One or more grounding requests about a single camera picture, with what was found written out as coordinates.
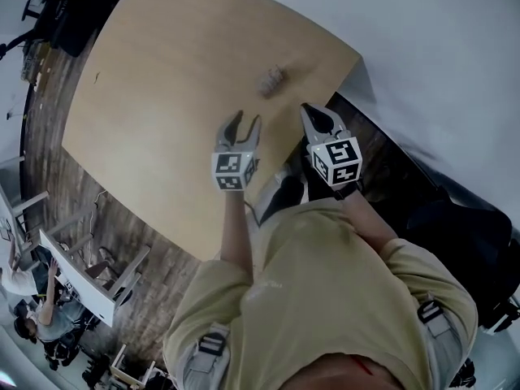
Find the black buckle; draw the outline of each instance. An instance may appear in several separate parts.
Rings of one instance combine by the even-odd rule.
[[[218,345],[217,349],[208,348],[208,345],[215,347]],[[226,339],[220,335],[218,332],[210,332],[209,334],[205,334],[198,342],[198,350],[203,353],[215,355],[216,357],[222,356],[224,349],[226,348]]]
[[[444,311],[436,301],[426,301],[417,309],[417,315],[422,323],[429,323],[432,319],[437,318],[443,313]]]

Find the light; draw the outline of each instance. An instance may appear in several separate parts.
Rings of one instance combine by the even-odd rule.
[[[16,384],[11,379],[11,377],[9,377],[9,375],[4,373],[3,371],[0,371],[0,383],[7,384],[8,386],[11,386],[11,387],[16,387]]]

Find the white panel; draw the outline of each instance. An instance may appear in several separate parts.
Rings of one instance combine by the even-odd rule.
[[[77,267],[52,237],[43,230],[40,230],[40,236],[41,245],[52,253],[59,264],[60,271],[80,296],[81,303],[111,327],[114,320],[115,302],[107,296],[106,290],[97,286]]]

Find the shirt sleeve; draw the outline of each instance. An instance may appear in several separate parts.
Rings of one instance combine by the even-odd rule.
[[[228,325],[240,315],[241,298],[251,285],[249,275],[230,262],[200,265],[164,338],[164,360],[170,372],[188,345],[206,334],[212,323]]]
[[[463,345],[466,349],[473,345],[478,327],[476,304],[434,254],[407,240],[395,239],[383,247],[380,256],[419,304],[431,294],[444,310],[454,315],[450,318]]]

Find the watch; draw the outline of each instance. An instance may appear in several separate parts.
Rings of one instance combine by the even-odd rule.
[[[342,199],[345,199],[348,195],[354,193],[357,190],[358,184],[356,182],[350,182],[346,184],[343,188],[334,191],[334,198],[337,201],[341,201]]]

